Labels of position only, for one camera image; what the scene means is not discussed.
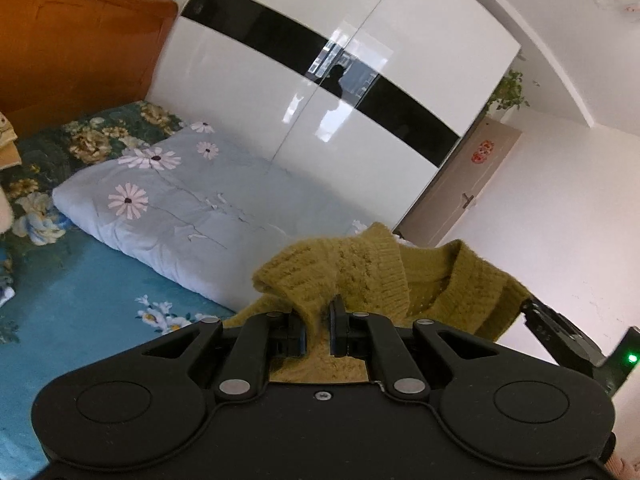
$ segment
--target red door decoration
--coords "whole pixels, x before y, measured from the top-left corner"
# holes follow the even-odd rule
[[[475,150],[474,154],[471,155],[471,161],[475,164],[482,164],[487,160],[489,155],[491,155],[491,152],[493,150],[494,143],[492,143],[490,140],[486,140],[485,142],[480,144],[480,146],[478,146],[478,149]]]

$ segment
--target door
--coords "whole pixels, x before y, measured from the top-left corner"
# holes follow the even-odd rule
[[[435,247],[475,200],[521,132],[484,118],[398,226],[420,247]]]

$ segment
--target orange leather headboard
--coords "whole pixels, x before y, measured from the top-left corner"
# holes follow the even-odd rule
[[[171,0],[0,0],[0,111],[19,137],[146,96]]]

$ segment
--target silhouette of person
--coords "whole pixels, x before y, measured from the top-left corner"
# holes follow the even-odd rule
[[[328,75],[322,80],[321,87],[331,92],[338,99],[342,97],[342,87],[340,86],[340,78],[344,75],[344,67],[342,65],[334,65],[329,70]]]

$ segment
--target white wardrobe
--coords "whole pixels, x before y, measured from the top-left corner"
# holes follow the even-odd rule
[[[393,227],[518,48],[475,0],[190,0],[148,98]]]

